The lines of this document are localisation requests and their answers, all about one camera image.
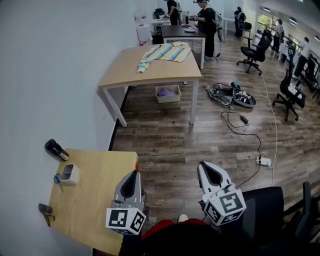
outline white sneaker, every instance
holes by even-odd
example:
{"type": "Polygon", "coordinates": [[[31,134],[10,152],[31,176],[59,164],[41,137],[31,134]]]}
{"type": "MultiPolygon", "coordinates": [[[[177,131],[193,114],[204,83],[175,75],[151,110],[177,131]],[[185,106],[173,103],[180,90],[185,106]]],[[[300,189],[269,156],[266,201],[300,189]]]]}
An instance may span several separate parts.
{"type": "Polygon", "coordinates": [[[185,221],[187,221],[187,220],[189,220],[188,216],[185,215],[185,214],[181,214],[181,215],[179,216],[179,218],[178,218],[178,223],[179,223],[179,222],[185,222],[185,221]]]}

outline black pants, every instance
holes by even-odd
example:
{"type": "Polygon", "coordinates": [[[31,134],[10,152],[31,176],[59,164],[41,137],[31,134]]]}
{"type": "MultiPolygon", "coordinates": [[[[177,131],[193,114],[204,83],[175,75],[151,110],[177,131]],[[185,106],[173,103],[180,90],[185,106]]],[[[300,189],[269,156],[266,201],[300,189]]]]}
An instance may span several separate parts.
{"type": "Polygon", "coordinates": [[[234,34],[234,36],[236,38],[242,38],[242,31],[239,28],[239,20],[237,18],[235,19],[234,24],[235,24],[235,34],[234,34]]]}
{"type": "Polygon", "coordinates": [[[178,17],[170,17],[171,25],[178,25],[178,17]]]}
{"type": "Polygon", "coordinates": [[[215,34],[207,35],[205,38],[204,55],[212,58],[215,53],[215,34]]]}
{"type": "Polygon", "coordinates": [[[299,77],[301,72],[304,70],[304,66],[307,63],[308,59],[305,56],[300,55],[296,68],[294,70],[294,75],[299,77]]]}
{"type": "Polygon", "coordinates": [[[274,36],[273,37],[272,51],[275,51],[276,53],[278,53],[279,52],[279,48],[280,48],[280,37],[274,36]]]}

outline blue scissors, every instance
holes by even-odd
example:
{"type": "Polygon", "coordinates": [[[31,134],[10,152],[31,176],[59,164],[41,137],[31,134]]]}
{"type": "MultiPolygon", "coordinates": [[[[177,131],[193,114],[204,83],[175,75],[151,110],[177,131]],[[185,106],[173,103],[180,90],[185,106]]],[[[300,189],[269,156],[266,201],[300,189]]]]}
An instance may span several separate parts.
{"type": "Polygon", "coordinates": [[[54,180],[54,183],[58,184],[62,193],[64,192],[64,189],[62,187],[62,184],[61,184],[61,175],[59,173],[57,173],[54,177],[53,177],[53,180],[54,180]]]}

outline purple cloth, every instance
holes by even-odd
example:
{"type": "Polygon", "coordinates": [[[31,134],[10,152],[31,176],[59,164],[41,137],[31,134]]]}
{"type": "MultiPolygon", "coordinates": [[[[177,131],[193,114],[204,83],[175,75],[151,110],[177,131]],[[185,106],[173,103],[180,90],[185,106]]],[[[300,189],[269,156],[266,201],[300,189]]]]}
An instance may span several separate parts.
{"type": "Polygon", "coordinates": [[[176,95],[176,93],[173,90],[162,88],[158,91],[157,96],[162,97],[162,96],[174,96],[174,95],[176,95]]]}

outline ceiling light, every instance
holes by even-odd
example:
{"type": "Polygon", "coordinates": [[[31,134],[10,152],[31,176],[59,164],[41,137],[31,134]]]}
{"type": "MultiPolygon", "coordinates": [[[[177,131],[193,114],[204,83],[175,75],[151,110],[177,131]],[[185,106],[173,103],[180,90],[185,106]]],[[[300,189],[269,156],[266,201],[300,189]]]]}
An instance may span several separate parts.
{"type": "Polygon", "coordinates": [[[296,21],[296,19],[295,18],[289,18],[289,20],[292,22],[292,23],[294,23],[294,24],[297,24],[298,22],[296,21]]]}

